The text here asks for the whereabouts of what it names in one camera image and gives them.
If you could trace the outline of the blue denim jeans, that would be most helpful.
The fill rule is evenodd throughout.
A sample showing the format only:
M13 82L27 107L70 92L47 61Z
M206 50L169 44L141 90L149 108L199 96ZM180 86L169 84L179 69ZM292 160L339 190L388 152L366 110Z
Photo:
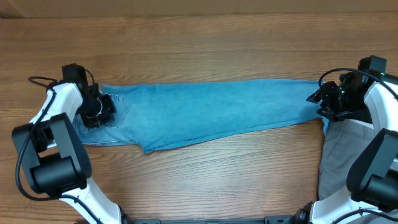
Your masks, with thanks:
M87 128L76 116L73 125L83 144L150 153L316 119L318 105L307 98L317 89L316 81L288 79L104 85L113 119Z

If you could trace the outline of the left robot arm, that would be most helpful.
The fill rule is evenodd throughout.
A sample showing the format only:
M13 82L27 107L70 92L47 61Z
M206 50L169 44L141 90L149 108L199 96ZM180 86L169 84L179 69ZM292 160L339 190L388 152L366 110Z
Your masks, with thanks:
M75 116L86 128L114 121L115 105L85 67L65 65L62 75L60 80L29 77L46 89L47 99L35 117L12 130L17 188L32 201L69 204L85 223L130 223L92 178L90 158L73 127Z

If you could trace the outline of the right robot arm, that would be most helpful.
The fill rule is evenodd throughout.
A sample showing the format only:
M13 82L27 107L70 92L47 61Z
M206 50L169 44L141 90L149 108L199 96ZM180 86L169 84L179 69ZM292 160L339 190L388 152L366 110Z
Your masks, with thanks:
M320 164L320 196L290 217L266 223L397 222L397 77L370 56L319 80L308 101L329 122Z

